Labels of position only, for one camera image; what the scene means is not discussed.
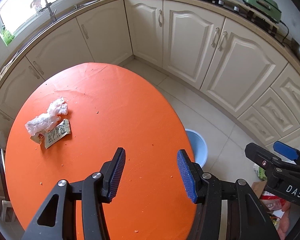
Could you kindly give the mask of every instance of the blue bucket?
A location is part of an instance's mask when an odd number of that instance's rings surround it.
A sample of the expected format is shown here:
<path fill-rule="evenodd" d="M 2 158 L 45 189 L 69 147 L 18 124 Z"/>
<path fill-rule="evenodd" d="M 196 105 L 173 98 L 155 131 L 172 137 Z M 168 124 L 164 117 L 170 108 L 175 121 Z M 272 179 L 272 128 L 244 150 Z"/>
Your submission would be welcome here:
<path fill-rule="evenodd" d="M 191 148 L 194 154 L 194 161 L 203 167 L 208 158 L 208 147 L 203 137 L 196 131 L 186 129 Z"/>

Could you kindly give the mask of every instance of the sink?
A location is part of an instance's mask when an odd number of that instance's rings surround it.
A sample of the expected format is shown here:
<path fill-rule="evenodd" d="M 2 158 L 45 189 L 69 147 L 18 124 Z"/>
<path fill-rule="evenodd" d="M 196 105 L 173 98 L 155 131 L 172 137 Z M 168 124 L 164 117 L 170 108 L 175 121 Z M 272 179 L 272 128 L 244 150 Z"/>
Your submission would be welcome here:
<path fill-rule="evenodd" d="M 59 18 L 57 18 L 57 20 L 55 22 L 48 22 L 45 26 L 43 26 L 40 30 L 38 30 L 36 33 L 34 33 L 19 49 L 18 51 L 15 53 L 15 55 L 12 57 L 12 59 L 9 61 L 8 64 L 12 63 L 12 61 L 19 55 L 19 53 L 31 42 L 33 41 L 37 36 L 39 36 L 41 33 L 43 33 L 46 29 L 48 29 L 50 26 L 58 23 L 59 21 L 61 21 L 62 19 L 64 19 L 65 17 L 67 17 L 68 15 L 70 15 L 71 13 L 85 7 L 88 5 L 91 5 L 93 3 L 99 2 L 100 0 L 94 0 L 94 1 L 90 1 L 87 3 L 83 3 L 83 4 L 76 4 L 74 6 L 74 8 L 69 11 L 66 12 L 64 15 L 61 15 Z"/>

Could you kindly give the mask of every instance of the gas stove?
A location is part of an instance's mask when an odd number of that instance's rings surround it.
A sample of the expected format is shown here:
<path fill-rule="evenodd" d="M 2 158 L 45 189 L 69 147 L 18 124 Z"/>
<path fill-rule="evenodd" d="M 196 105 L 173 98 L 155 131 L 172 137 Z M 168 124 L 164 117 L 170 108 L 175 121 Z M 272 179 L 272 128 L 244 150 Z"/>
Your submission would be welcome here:
<path fill-rule="evenodd" d="M 215 6 L 222 7 L 225 10 L 231 11 L 242 18 L 252 22 L 268 34 L 270 34 L 274 39 L 276 39 L 280 44 L 280 38 L 277 35 L 278 26 L 272 23 L 269 19 L 256 10 L 253 10 L 244 4 L 236 0 L 201 0 L 203 2 L 208 2 L 214 4 Z"/>

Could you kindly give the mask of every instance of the window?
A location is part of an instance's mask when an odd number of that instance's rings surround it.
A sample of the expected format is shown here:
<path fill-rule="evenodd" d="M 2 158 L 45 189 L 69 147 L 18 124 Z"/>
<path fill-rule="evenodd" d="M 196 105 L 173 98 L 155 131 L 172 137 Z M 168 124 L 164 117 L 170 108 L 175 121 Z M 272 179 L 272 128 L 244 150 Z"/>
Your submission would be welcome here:
<path fill-rule="evenodd" d="M 36 9 L 30 8 L 32 0 L 8 0 L 0 11 L 0 34 L 8 45 L 18 31 L 22 29 L 30 20 L 37 16 Z"/>

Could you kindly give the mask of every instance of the faucet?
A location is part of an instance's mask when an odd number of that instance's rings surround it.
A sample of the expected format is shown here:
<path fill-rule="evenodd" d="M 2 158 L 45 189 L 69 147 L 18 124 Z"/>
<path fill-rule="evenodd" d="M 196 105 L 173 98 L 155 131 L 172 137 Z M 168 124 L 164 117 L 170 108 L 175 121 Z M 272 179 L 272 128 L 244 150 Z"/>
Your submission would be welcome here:
<path fill-rule="evenodd" d="M 46 8 L 48 8 L 49 13 L 50 13 L 50 19 L 51 19 L 51 21 L 52 22 L 56 22 L 57 19 L 56 19 L 55 14 L 56 14 L 57 9 L 55 9 L 54 12 L 52 12 L 52 10 L 50 8 L 50 6 L 51 6 L 52 3 L 48 3 L 47 0 L 44 0 L 44 1 L 46 2 L 46 6 L 44 8 L 42 8 L 40 11 L 38 11 L 38 12 L 43 12 Z M 32 0 L 32 2 L 30 4 L 30 8 L 32 8 L 34 5 L 38 5 L 40 3 L 41 3 L 41 0 Z"/>

